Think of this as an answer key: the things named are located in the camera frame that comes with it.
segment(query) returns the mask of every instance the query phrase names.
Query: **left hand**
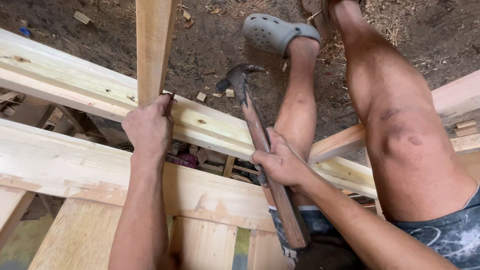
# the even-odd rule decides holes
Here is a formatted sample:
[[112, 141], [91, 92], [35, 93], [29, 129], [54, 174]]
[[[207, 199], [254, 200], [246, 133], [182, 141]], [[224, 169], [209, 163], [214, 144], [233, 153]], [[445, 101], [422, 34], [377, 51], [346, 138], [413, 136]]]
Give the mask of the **left hand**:
[[121, 126], [135, 148], [135, 154], [163, 158], [173, 137], [172, 106], [176, 104], [171, 94], [160, 95], [154, 103], [138, 106], [127, 113]]

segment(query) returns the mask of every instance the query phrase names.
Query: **foot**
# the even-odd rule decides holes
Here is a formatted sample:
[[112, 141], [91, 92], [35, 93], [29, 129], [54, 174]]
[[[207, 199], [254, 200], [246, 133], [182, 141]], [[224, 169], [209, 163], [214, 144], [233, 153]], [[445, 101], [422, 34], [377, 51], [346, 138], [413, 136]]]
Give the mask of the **foot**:
[[296, 37], [287, 47], [287, 54], [293, 60], [297, 58], [313, 59], [320, 53], [320, 43], [309, 37]]

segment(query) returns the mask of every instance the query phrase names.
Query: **wooden hammer handle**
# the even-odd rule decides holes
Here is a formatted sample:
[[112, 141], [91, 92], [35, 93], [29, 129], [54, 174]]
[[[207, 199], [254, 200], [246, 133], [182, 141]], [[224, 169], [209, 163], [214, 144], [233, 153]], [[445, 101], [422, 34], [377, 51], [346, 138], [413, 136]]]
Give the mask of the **wooden hammer handle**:
[[[270, 152], [270, 142], [266, 130], [262, 126], [249, 91], [246, 91], [246, 100], [247, 102], [241, 103], [241, 108], [252, 136], [253, 146], [257, 150]], [[275, 205], [272, 206], [275, 206], [278, 211], [288, 244], [291, 248], [306, 247], [310, 242], [310, 235], [298, 207], [292, 204], [290, 188], [275, 182], [265, 171], [264, 174], [268, 184], [268, 189], [263, 187], [264, 193], [267, 198], [269, 197], [268, 193], [273, 198]]]

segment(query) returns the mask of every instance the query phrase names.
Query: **crocs shoe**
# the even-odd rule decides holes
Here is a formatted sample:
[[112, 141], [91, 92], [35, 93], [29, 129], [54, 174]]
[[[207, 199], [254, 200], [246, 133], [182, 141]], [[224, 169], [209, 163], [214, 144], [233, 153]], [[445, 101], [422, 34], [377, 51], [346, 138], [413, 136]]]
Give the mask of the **crocs shoe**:
[[317, 29], [311, 25], [284, 22], [276, 17], [255, 13], [243, 21], [242, 32], [252, 46], [286, 57], [287, 46], [296, 37], [309, 37], [322, 44]]

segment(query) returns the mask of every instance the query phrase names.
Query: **right hand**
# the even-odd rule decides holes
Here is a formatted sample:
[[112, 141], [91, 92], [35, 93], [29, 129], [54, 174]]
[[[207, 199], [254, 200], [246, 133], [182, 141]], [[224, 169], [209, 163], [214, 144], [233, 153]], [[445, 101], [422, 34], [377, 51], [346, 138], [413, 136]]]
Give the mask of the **right hand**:
[[288, 142], [274, 128], [267, 128], [270, 137], [270, 153], [256, 150], [250, 156], [250, 162], [262, 165], [273, 180], [291, 186], [299, 192], [305, 192], [305, 184], [313, 174], [310, 167], [288, 146]]

